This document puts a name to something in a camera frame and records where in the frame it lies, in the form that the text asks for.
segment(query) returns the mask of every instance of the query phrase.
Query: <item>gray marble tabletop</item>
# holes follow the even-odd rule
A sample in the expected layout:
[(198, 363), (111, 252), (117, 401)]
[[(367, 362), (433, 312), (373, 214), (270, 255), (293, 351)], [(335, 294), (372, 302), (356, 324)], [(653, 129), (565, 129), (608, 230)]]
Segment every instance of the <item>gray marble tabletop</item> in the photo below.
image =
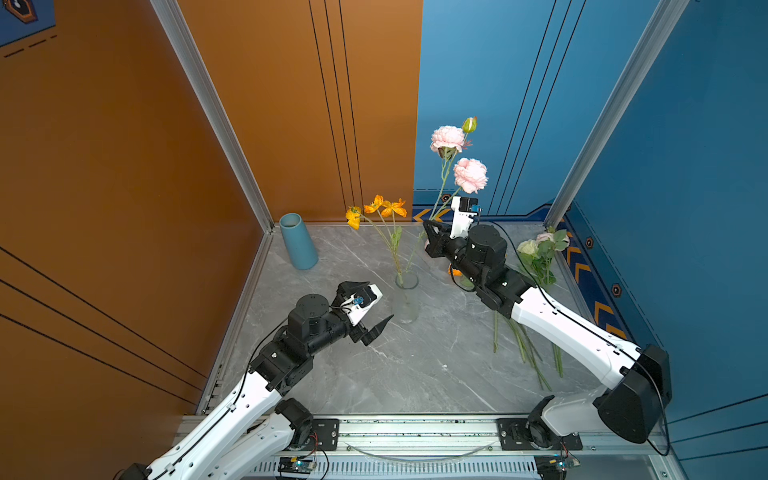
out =
[[(540, 224), (504, 223), (515, 243), (543, 231)], [(403, 229), (401, 257), (407, 261), (420, 225)], [(384, 294), (364, 323), (371, 327), (402, 301), (396, 290), (392, 257), (376, 230), (347, 226), (309, 226), (319, 262), (310, 270), (291, 266), (280, 231), (267, 255), (256, 293), (224, 374), (224, 391), (245, 371), (254, 346), (286, 318), (296, 301), (308, 293), (332, 300), (344, 280), (371, 281)], [(517, 258), (508, 251), (507, 262)], [(432, 259), (419, 248), (414, 268), (419, 286), (410, 292), (419, 305), (418, 318), (397, 317), (371, 346), (342, 339), (319, 353), (314, 368), (290, 393), (317, 415), (350, 413), (529, 412), (550, 392), (542, 389), (530, 365), (521, 360), (517, 340), (500, 319), (498, 350), (493, 351), (494, 314), (474, 293), (462, 292), (447, 273), (446, 259)], [(577, 310), (573, 294), (555, 272), (551, 294)], [(593, 389), (599, 385), (582, 365), (563, 353), (564, 378), (554, 367), (549, 341), (530, 332), (543, 360), (540, 368), (554, 394)]]

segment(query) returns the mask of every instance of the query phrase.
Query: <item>glass vase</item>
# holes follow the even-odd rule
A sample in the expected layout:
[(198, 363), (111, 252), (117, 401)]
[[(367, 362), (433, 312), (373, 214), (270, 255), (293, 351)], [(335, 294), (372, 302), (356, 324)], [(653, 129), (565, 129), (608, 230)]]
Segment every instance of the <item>glass vase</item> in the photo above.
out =
[(413, 272), (395, 274), (395, 292), (392, 296), (392, 313), (396, 322), (407, 325), (419, 318), (419, 276)]

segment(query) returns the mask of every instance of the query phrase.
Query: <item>clear plastic tube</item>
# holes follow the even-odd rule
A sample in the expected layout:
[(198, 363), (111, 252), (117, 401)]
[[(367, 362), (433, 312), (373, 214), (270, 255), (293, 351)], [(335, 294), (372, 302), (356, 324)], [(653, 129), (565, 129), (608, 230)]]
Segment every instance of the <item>clear plastic tube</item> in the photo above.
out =
[(468, 458), (473, 456), (474, 454), (481, 452), (482, 450), (488, 449), (488, 447), (493, 446), (492, 443), (489, 443), (486, 446), (478, 447), (470, 452), (462, 453), (461, 455), (451, 455), (448, 457), (430, 457), (430, 458), (421, 458), (418, 460), (408, 460), (407, 458), (399, 458), (399, 457), (390, 457), (387, 455), (377, 455), (375, 453), (366, 452), (364, 450), (358, 449), (354, 445), (350, 445), (349, 443), (346, 444), (348, 447), (350, 447), (352, 450), (362, 453), (363, 455), (371, 458), (376, 458), (377, 460), (380, 460), (381, 462), (385, 463), (400, 463), (400, 464), (414, 464), (414, 463), (436, 463), (436, 464), (449, 464), (449, 463), (456, 463), (460, 462), (464, 458)]

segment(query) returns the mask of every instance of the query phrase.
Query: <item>pink peony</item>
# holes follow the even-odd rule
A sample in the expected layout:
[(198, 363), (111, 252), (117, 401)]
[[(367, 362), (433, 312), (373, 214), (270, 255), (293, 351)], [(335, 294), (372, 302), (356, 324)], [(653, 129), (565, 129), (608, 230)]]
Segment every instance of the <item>pink peony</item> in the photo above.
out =
[(456, 176), (456, 184), (466, 193), (473, 194), (477, 190), (482, 190), (488, 183), (488, 177), (485, 173), (488, 169), (481, 162), (474, 158), (462, 158), (455, 167), (453, 174)]
[(554, 235), (549, 232), (540, 233), (536, 237), (536, 244), (539, 245), (541, 242), (545, 242), (547, 240), (552, 240), (554, 242)]
[(464, 146), (464, 131), (459, 127), (444, 126), (432, 134), (432, 144), (429, 148), (436, 152), (440, 147), (455, 148), (459, 152)]

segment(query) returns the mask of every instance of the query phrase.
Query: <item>blue vase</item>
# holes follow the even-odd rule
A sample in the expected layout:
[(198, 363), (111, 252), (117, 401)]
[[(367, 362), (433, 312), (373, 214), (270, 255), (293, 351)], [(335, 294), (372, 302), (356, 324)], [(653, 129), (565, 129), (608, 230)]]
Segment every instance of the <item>blue vase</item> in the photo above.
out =
[(290, 262), (298, 270), (308, 270), (317, 263), (317, 249), (310, 232), (299, 214), (285, 214), (280, 218), (280, 232), (288, 249)]

